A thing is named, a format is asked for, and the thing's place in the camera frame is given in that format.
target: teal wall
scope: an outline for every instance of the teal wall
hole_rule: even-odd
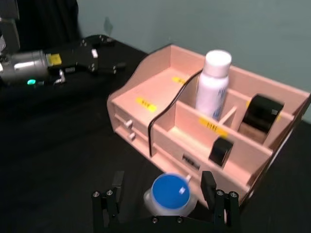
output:
[[[311,0],[78,0],[84,36],[104,33],[146,52],[168,43],[228,50],[236,66],[311,91]],[[311,108],[305,115],[311,121]]]

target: organizer compartment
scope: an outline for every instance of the organizer compartment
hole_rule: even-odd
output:
[[[177,46],[150,54],[126,85],[109,96],[109,117],[114,131],[161,170],[191,175],[191,191],[203,204],[203,170],[213,173],[217,188],[238,192],[242,202],[301,120],[310,94],[232,66],[220,119],[215,121],[195,109],[203,65],[204,56]],[[247,107],[257,94],[284,103],[262,144],[238,132]],[[220,136],[233,143],[222,166],[208,159]]]

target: white bottle cap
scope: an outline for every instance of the white bottle cap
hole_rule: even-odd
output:
[[[231,54],[224,50],[212,50],[206,54],[203,73],[215,78],[228,75],[231,66]]]

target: white bottle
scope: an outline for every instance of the white bottle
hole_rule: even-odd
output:
[[[199,78],[195,108],[215,120],[219,120],[224,103],[231,61],[232,57],[226,51],[208,52]]]

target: screw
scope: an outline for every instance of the screw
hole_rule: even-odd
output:
[[[113,192],[112,192],[112,190],[110,189],[110,190],[108,190],[108,191],[106,192],[106,194],[107,194],[108,196],[111,196],[111,195],[113,194]]]
[[[218,190],[216,193],[217,193],[219,196],[222,196],[222,195],[224,194],[221,190]]]
[[[157,222],[158,222],[158,220],[156,217],[152,218],[152,223],[157,223]]]
[[[177,218],[177,222],[178,222],[178,223],[182,223],[182,222],[183,222],[183,219],[182,219],[181,217],[178,217],[178,218]]]
[[[95,197],[95,198],[96,198],[96,197],[98,197],[98,196],[99,196],[99,194],[100,194],[99,192],[95,191],[95,192],[93,193],[93,197]]]
[[[235,192],[230,193],[230,196],[232,196],[233,198],[236,198],[238,195]]]

